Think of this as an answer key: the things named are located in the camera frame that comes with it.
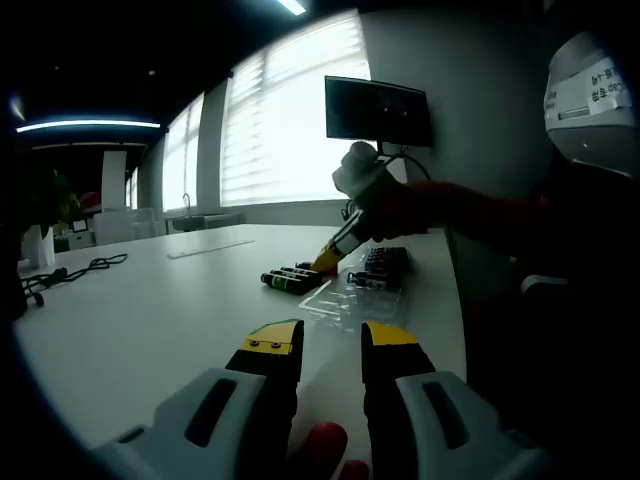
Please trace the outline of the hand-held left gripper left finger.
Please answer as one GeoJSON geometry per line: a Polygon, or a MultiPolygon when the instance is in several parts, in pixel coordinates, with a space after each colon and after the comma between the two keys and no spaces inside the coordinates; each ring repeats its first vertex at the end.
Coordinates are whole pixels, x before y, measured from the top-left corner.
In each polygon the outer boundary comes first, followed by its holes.
{"type": "Polygon", "coordinates": [[[304,323],[252,331],[223,368],[163,401],[150,426],[94,449],[113,479],[281,479],[297,410],[304,323]]]}

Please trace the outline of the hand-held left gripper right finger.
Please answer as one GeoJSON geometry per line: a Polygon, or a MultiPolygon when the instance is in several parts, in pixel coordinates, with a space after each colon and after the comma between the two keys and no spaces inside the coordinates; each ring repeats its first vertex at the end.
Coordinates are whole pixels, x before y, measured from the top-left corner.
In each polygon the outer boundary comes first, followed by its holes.
{"type": "Polygon", "coordinates": [[[361,326],[364,413],[376,479],[550,479],[549,453],[507,429],[457,375],[435,369],[406,330],[361,326]]]}

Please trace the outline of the person's right hand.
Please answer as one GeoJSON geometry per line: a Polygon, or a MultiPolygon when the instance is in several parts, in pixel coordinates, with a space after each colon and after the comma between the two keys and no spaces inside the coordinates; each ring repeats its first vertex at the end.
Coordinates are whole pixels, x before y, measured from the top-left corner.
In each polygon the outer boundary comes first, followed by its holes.
{"type": "Polygon", "coordinates": [[[403,236],[425,234],[429,218],[425,206],[428,183],[402,185],[388,194],[372,211],[372,239],[376,242],[403,236]]]}

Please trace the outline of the person's left hand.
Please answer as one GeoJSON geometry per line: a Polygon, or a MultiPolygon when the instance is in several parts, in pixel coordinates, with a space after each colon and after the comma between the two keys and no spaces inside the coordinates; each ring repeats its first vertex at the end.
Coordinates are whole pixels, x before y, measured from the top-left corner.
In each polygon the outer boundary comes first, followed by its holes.
{"type": "Polygon", "coordinates": [[[337,423],[315,425],[286,462],[285,479],[362,480],[369,467],[361,460],[344,460],[348,444],[346,430],[337,423]]]}

